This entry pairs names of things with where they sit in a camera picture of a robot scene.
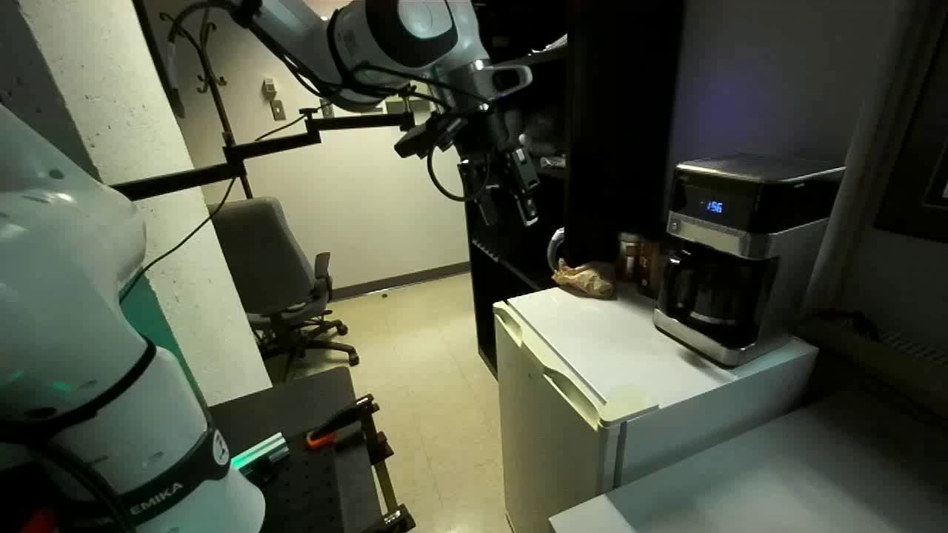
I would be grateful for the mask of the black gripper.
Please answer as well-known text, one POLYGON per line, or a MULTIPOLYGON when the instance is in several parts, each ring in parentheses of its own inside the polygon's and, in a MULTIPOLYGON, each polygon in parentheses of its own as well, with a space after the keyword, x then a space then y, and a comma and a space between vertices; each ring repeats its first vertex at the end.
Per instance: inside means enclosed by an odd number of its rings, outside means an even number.
POLYGON ((538 222, 533 198, 538 189, 535 162, 502 111, 468 117, 456 137, 456 154, 464 198, 476 204, 485 228, 501 222, 493 194, 505 194, 514 201, 525 228, 538 222))

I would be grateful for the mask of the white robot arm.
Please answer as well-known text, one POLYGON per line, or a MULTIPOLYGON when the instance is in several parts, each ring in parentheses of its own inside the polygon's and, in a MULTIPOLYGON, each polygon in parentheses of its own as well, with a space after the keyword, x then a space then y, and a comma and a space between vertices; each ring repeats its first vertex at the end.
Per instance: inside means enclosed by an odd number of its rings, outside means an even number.
MULTIPOLYGON (((203 0, 331 105, 427 83, 456 117, 505 94, 473 0, 203 0)), ((184 364, 123 308, 144 216, 14 111, 0 117, 0 425, 51 467, 82 533, 261 533, 262 493, 231 466, 184 364)))

